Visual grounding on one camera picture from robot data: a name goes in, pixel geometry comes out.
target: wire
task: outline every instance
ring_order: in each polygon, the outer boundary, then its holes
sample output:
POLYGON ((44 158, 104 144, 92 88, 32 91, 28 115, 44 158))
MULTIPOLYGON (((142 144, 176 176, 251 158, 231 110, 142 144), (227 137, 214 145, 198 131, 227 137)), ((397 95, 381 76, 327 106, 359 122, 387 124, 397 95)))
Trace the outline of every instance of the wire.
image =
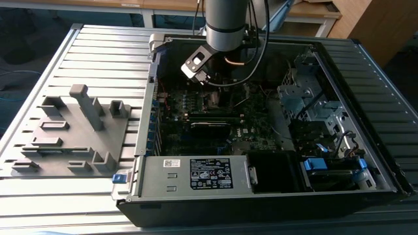
POLYGON ((186 20, 183 21, 183 24, 186 24, 186 21, 188 20, 190 16, 186 17, 186 20))
POLYGON ((31 73, 36 73, 37 75, 41 75, 41 73, 40 73, 40 72, 36 72, 36 71, 31 71, 31 70, 16 70, 16 71, 5 72, 5 73, 0 74, 0 76, 8 75, 8 74, 16 73, 16 72, 31 72, 31 73))
POLYGON ((211 83, 208 82, 210 85, 215 86, 215 87, 231 87, 235 86, 240 83, 244 83, 250 77, 252 76, 252 74, 255 73, 255 70, 260 64, 262 58, 264 57, 264 53, 266 53, 266 49, 267 49, 267 44, 268 44, 268 37, 270 37, 270 10, 268 10, 268 0, 264 0, 264 6, 266 6, 266 22, 267 22, 267 31, 266 31, 266 41, 264 41, 264 46, 263 46, 263 50, 262 50, 262 54, 259 57, 259 60, 254 66, 254 69, 250 73, 250 75, 239 82, 231 83, 231 84, 216 84, 216 83, 211 83))
POLYGON ((178 16, 168 16, 168 15, 166 15, 164 17, 167 17, 168 19, 175 19, 178 16))
POLYGON ((338 156, 338 150, 339 150, 342 141, 343 141, 346 135, 350 134, 350 133, 353 133, 353 131, 346 130, 345 133, 342 133, 341 137, 338 138, 337 145, 335 145, 335 152, 334 152, 333 155, 331 155, 333 158, 337 158, 337 156, 338 156))
POLYGON ((202 17, 206 20, 206 18, 204 18, 204 0, 202 0, 202 17))
POLYGON ((309 102, 309 104, 302 108, 300 112, 298 113, 295 119, 299 119, 300 115, 306 112, 306 110, 309 110, 309 108, 317 103, 317 101, 319 100, 321 96, 325 94, 323 91, 321 91, 318 93, 318 95, 313 98, 311 102, 309 102))
POLYGON ((192 24, 192 34, 195 36, 195 24, 196 24, 196 18, 198 18, 198 12, 199 12, 199 6, 200 6, 200 0, 198 0, 198 6, 196 6, 196 12, 195 12, 195 16, 194 16, 194 24, 192 24))
POLYGON ((288 137, 283 136, 283 135, 275 130, 275 128, 272 127, 272 125, 270 125, 270 127, 271 127, 272 131, 274 131, 282 138, 288 139, 288 140, 291 140, 291 141, 294 140, 292 138, 288 138, 288 137))
POLYGON ((228 64, 236 65, 236 66, 244 66, 244 65, 250 64, 252 62, 252 60, 255 59, 256 54, 259 53, 259 44, 258 44, 258 40, 259 40, 259 25, 258 25, 258 22, 256 22, 255 8, 254 8, 252 0, 250 1, 248 6, 251 6, 251 8, 252 8, 252 14, 254 14, 256 46, 255 46, 255 52, 252 54, 252 57, 250 58, 250 60, 247 62, 232 62, 232 61, 228 60, 227 57, 224 57, 224 61, 228 64))
POLYGON ((4 69, 4 68, 0 68, 0 70, 4 70, 4 71, 8 71, 8 72, 12 72, 12 70, 7 70, 7 69, 4 69))
POLYGON ((3 101, 24 101, 25 99, 4 99, 0 97, 0 100, 3 100, 3 101))
POLYGON ((266 92, 264 92, 264 90, 263 90, 262 85, 259 85, 259 87, 260 87, 260 89, 262 89, 262 92, 263 92, 264 96, 267 96, 267 94, 266 94, 266 92))
POLYGON ((243 99, 236 105, 234 105, 234 108, 235 108, 236 106, 239 106, 247 99, 248 99, 248 98, 243 99))
POLYGON ((251 5, 248 3, 250 30, 252 29, 251 5))
POLYGON ((162 81, 159 81, 159 84, 162 84, 163 93, 164 93, 164 104, 166 104, 166 108, 168 110, 167 97, 166 97, 166 95, 168 95, 168 93, 166 93, 166 87, 164 87, 164 84, 162 81))
POLYGON ((346 154, 345 157, 350 157, 350 155, 358 150, 358 143, 357 143, 357 141, 354 140, 354 138, 351 138, 351 142, 354 143, 354 147, 353 147, 353 149, 350 150, 350 152, 346 154))

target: motherboard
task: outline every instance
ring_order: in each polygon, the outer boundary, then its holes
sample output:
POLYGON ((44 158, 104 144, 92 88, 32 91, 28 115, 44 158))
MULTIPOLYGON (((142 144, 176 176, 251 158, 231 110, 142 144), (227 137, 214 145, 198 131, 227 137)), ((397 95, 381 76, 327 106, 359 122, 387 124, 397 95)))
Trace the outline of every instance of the motherboard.
POLYGON ((262 86, 250 83, 223 93, 196 84, 160 87, 162 155, 242 155, 279 147, 262 86))

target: slotted metal table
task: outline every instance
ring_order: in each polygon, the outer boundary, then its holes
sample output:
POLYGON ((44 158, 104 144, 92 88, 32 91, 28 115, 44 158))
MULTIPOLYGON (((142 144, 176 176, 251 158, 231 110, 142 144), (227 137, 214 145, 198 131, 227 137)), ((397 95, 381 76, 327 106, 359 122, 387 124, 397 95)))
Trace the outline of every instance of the slotted metal table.
MULTIPOLYGON (((0 175, 7 164, 21 159, 20 148, 31 140, 43 110, 43 97, 61 96, 65 103, 72 84, 85 84, 88 95, 102 104, 123 100, 132 106, 119 166, 131 168, 148 77, 148 40, 154 33, 191 34, 188 30, 144 29, 75 24, 48 64, 0 141, 0 175)), ((275 37, 323 43, 351 87, 383 143, 394 154, 410 183, 418 185, 418 116, 391 81, 351 40, 275 37)), ((43 178, 0 180, 0 231, 23 234, 53 231, 68 234, 280 234, 410 233, 418 227, 418 197, 369 208, 345 218, 238 224, 194 228, 136 228, 119 212, 108 178, 43 178)))

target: power supply label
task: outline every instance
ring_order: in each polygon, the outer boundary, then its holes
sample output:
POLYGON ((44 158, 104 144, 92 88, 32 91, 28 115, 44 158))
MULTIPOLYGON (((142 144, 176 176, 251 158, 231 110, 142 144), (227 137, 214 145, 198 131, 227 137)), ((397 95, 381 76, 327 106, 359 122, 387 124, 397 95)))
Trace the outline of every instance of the power supply label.
POLYGON ((234 188, 230 159, 190 159, 190 187, 194 190, 234 188))

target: sticker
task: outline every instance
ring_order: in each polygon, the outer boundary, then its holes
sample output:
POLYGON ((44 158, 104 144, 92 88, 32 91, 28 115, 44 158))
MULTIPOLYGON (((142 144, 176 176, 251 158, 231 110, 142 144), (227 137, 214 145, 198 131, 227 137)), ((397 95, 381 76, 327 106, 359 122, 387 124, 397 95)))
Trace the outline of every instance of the sticker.
POLYGON ((180 167, 180 160, 175 159, 175 160, 164 160, 164 165, 163 167, 180 167))
POLYGON ((339 16, 325 15, 325 18, 339 18, 339 16))
POLYGON ((132 7, 139 7, 138 4, 122 4, 122 6, 132 6, 132 7))
POLYGON ((234 188, 230 159, 190 159, 190 187, 194 190, 234 188))

